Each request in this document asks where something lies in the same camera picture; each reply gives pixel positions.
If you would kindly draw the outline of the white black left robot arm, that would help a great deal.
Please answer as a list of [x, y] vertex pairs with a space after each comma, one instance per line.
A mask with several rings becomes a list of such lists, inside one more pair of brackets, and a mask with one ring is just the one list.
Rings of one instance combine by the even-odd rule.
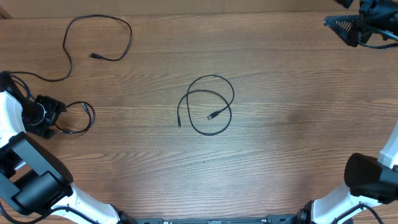
[[55, 215], [75, 223], [134, 223], [124, 211], [79, 189], [67, 167], [28, 134], [49, 139], [67, 106], [33, 97], [11, 72], [1, 72], [1, 199], [22, 215]]

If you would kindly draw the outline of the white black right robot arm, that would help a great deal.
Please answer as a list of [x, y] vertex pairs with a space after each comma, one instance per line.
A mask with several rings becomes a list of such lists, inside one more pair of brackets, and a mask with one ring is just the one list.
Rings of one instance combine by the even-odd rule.
[[[357, 15], [328, 16], [323, 21], [346, 45], [368, 46], [379, 34], [397, 47], [397, 2], [362, 0]], [[397, 130], [394, 129], [378, 157], [352, 154], [345, 166], [344, 181], [328, 195], [309, 201], [287, 223], [352, 223], [353, 217], [369, 210], [381, 223], [374, 207], [397, 200]]]

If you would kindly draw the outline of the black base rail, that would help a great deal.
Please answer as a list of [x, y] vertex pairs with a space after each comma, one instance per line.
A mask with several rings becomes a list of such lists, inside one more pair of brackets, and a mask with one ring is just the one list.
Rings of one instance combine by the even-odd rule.
[[268, 215], [252, 218], [189, 218], [189, 219], [162, 219], [136, 218], [137, 224], [293, 224], [296, 215]]

